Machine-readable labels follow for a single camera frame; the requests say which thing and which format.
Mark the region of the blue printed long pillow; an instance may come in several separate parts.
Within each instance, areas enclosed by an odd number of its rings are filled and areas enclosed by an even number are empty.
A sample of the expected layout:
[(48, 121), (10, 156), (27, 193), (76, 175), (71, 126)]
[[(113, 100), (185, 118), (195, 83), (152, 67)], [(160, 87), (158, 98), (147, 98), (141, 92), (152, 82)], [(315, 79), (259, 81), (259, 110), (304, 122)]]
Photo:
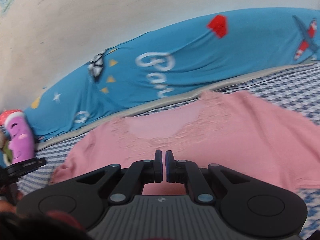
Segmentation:
[(232, 77), (319, 57), (319, 11), (256, 8), (192, 18), (107, 48), (25, 114), (39, 142)]

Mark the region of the beige bunny plush toy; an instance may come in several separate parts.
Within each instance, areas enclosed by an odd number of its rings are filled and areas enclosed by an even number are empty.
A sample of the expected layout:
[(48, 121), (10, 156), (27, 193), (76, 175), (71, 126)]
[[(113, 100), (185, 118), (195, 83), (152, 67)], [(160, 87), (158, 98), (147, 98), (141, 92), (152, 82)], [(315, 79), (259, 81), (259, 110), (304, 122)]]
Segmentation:
[(0, 163), (1, 167), (7, 167), (12, 164), (13, 154), (9, 148), (9, 140), (7, 136), (0, 132)]

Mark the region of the pink knit garment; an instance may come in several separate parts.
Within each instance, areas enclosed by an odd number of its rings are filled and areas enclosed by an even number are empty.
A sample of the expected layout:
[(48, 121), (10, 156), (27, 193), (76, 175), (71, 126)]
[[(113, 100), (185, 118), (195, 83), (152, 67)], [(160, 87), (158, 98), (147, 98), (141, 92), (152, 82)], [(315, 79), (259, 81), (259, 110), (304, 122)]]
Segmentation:
[(319, 126), (249, 92), (206, 91), (187, 105), (114, 118), (91, 130), (53, 172), (53, 184), (110, 164), (129, 167), (171, 150), (176, 159), (217, 163), (285, 188), (319, 188)]

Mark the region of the pink moon plush pillow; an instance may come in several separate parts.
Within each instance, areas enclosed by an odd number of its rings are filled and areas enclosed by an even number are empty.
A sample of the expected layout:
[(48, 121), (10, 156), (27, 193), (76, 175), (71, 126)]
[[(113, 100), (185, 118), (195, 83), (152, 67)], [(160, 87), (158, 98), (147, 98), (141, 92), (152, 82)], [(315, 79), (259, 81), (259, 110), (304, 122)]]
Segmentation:
[(10, 135), (8, 147), (12, 151), (12, 164), (32, 159), (35, 151), (34, 137), (25, 113), (19, 109), (4, 111), (1, 114), (1, 125)]

